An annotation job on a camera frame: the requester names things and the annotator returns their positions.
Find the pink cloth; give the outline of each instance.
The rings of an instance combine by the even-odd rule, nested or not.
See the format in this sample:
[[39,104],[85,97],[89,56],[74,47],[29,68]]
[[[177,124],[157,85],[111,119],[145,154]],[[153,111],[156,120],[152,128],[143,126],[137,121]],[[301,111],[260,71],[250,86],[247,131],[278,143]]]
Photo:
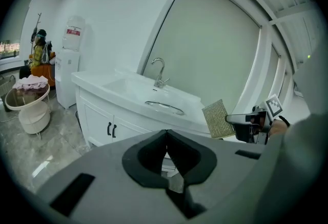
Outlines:
[[30,75],[29,77],[24,77],[22,79],[19,79],[12,88],[15,89],[38,89],[38,88],[44,88],[48,84],[48,79],[46,79],[44,76],[38,77],[35,75]]

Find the floor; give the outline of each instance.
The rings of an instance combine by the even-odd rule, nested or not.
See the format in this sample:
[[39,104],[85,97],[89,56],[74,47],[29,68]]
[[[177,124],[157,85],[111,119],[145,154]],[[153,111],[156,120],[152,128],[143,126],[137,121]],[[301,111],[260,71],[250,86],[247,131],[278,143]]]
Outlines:
[[48,178],[89,151],[75,117],[76,105],[65,110],[55,91],[49,97],[53,97],[49,101],[51,120],[41,131],[41,140],[25,133],[18,111],[6,113],[0,103],[1,154],[17,182],[34,193]]

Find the chair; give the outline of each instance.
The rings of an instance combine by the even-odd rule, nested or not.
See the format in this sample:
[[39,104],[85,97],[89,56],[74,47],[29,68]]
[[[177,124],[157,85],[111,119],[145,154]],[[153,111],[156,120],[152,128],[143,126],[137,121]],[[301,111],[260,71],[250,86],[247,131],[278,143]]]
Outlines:
[[[51,52],[50,59],[56,56],[55,52]],[[55,66],[51,64],[40,64],[39,66],[31,68],[31,74],[35,76],[44,76],[48,79],[48,84],[50,87],[55,86],[55,77],[54,77]]]

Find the laundry basket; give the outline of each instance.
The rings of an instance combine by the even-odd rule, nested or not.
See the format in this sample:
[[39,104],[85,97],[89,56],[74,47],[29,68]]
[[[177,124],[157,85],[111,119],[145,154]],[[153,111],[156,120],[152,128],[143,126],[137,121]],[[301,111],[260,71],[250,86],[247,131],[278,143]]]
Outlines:
[[0,97],[2,100],[2,103],[4,104],[4,108],[6,112],[10,112],[11,110],[6,106],[5,98],[7,93],[12,89],[13,85],[16,83],[15,76],[10,76],[4,78],[2,75],[0,75]]

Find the faucet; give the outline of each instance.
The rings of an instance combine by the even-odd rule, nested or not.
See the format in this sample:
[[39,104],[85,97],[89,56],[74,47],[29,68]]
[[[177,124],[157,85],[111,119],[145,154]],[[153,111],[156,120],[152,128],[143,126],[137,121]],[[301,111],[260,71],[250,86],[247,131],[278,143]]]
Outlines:
[[154,86],[155,87],[159,87],[159,88],[163,88],[164,85],[165,85],[165,82],[169,80],[166,79],[165,81],[162,81],[162,73],[163,73],[163,70],[164,70],[164,67],[165,67],[165,63],[164,63],[164,60],[162,58],[155,58],[153,61],[152,61],[152,65],[156,62],[156,61],[161,61],[162,62],[162,69],[160,70],[159,72],[159,75],[157,76],[156,78],[156,81],[154,83]]

